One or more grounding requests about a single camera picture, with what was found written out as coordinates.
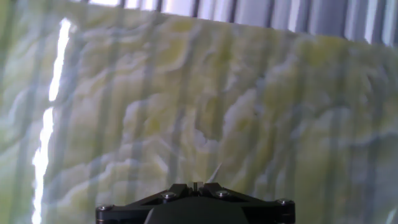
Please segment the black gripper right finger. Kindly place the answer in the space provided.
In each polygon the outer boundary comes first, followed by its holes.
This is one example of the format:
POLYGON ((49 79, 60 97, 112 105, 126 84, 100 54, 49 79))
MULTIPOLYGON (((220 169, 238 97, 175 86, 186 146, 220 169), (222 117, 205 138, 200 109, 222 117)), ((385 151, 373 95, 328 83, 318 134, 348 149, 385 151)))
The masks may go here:
POLYGON ((219 183, 196 183, 196 193, 237 205, 244 212, 249 223, 295 223, 295 202, 287 198, 264 201, 222 187, 219 183))

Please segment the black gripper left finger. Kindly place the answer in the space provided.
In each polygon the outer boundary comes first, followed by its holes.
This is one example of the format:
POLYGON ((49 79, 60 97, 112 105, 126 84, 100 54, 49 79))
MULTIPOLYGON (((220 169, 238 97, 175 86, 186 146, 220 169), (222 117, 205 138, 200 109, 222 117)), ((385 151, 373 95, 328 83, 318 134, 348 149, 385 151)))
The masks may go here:
POLYGON ((99 205, 95 209, 95 223, 111 224, 122 223, 123 221, 140 223, 147 218, 149 212, 154 207, 193 196, 194 192, 194 182, 189 184, 172 184, 169 189, 127 205, 99 205))

